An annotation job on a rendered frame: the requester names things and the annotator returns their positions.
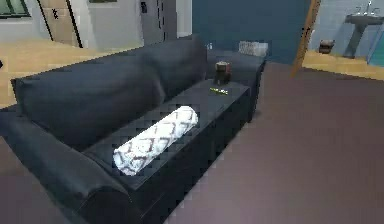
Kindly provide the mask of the white patterned bolster pillow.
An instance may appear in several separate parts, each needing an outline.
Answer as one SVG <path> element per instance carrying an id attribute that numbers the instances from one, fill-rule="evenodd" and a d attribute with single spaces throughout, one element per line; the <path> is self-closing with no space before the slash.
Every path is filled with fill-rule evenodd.
<path id="1" fill-rule="evenodd" d="M 199 122 L 195 110 L 180 106 L 113 151 L 113 162 L 125 175 L 135 176 Z"/>

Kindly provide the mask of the dark brown round pot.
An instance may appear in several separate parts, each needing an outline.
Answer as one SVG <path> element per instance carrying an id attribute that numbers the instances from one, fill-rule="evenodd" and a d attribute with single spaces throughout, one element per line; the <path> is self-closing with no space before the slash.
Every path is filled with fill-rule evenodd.
<path id="1" fill-rule="evenodd" d="M 225 85 L 230 81 L 230 63 L 225 61 L 219 61 L 215 64 L 215 78 L 214 82 L 217 85 Z"/>

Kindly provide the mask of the white woven basket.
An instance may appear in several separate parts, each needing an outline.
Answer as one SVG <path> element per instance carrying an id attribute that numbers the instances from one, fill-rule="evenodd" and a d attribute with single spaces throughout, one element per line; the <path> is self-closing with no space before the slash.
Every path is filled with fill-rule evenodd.
<path id="1" fill-rule="evenodd" d="M 239 52 L 246 55 L 264 57 L 267 55 L 269 45 L 264 42 L 239 42 Z"/>

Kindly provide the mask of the grey tall cupboard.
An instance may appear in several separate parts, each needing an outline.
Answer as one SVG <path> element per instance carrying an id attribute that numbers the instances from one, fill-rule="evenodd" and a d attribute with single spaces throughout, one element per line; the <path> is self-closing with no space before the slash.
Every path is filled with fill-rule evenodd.
<path id="1" fill-rule="evenodd" d="M 176 0 L 141 0 L 140 12 L 145 45 L 177 38 Z"/>

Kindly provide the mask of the dark blue sofa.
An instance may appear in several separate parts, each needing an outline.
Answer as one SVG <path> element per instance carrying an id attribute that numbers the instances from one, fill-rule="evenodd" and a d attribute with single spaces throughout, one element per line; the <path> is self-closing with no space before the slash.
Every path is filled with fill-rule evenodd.
<path id="1" fill-rule="evenodd" d="M 214 82 L 219 61 L 230 63 L 225 85 Z M 265 63 L 190 35 L 16 78 L 0 136 L 76 224 L 164 224 L 253 118 Z M 113 151 L 180 106 L 198 124 L 123 174 Z"/>

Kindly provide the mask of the tan wooden room door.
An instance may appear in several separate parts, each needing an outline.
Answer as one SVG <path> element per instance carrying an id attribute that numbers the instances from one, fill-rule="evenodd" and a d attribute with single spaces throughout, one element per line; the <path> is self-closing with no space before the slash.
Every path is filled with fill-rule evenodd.
<path id="1" fill-rule="evenodd" d="M 302 35 L 297 49 L 296 57 L 292 65 L 290 76 L 294 77 L 298 70 L 302 67 L 308 43 L 312 35 L 312 30 L 319 11 L 321 0 L 311 0 L 310 7 L 306 16 L 305 24 L 302 28 Z"/>

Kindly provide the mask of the dark small bin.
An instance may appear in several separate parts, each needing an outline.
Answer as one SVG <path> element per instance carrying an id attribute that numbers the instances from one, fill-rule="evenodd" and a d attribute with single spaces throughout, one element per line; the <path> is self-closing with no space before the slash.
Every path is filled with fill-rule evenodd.
<path id="1" fill-rule="evenodd" d="M 319 44 L 319 52 L 322 54 L 329 54 L 334 44 L 334 40 L 321 40 Z"/>

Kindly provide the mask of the tan panelled room door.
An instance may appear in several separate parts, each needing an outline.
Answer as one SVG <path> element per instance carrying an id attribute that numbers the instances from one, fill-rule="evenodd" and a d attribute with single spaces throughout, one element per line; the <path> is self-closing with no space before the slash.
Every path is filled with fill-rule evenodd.
<path id="1" fill-rule="evenodd" d="M 52 41 L 82 48 L 70 0 L 37 0 Z"/>

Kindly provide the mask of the dark framed window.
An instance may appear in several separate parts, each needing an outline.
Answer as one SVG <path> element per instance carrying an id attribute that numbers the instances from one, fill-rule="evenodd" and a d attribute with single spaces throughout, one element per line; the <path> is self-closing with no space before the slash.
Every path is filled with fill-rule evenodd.
<path id="1" fill-rule="evenodd" d="M 25 0 L 0 0 L 0 19 L 29 17 Z"/>

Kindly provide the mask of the grey pedestal sink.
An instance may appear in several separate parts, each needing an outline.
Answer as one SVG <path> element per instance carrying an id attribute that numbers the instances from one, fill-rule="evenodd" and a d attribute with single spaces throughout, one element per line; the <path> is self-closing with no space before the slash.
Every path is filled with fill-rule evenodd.
<path id="1" fill-rule="evenodd" d="M 379 7 L 372 8 L 372 0 L 368 0 L 364 8 L 358 6 L 356 12 L 345 17 L 344 22 L 354 26 L 352 36 L 343 54 L 345 58 L 355 58 L 358 45 L 368 26 L 384 24 L 384 16 L 377 14 L 379 10 Z"/>

